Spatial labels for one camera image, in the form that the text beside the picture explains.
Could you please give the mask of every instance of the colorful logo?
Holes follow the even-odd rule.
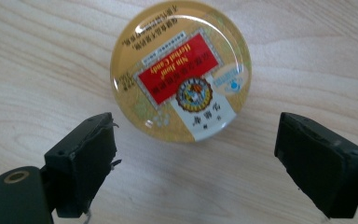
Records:
[[[211,85],[204,78],[189,78],[179,86],[176,100],[185,111],[200,112],[212,101]]]

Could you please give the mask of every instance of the red label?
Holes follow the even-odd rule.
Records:
[[[166,57],[145,70],[139,78],[157,105],[176,94],[190,77],[202,77],[218,65],[201,34],[189,39]]]

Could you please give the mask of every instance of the tin lid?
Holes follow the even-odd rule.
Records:
[[[135,17],[117,40],[110,70],[125,116],[170,142],[224,129],[251,83],[241,32],[221,12],[191,1],[164,2]]]

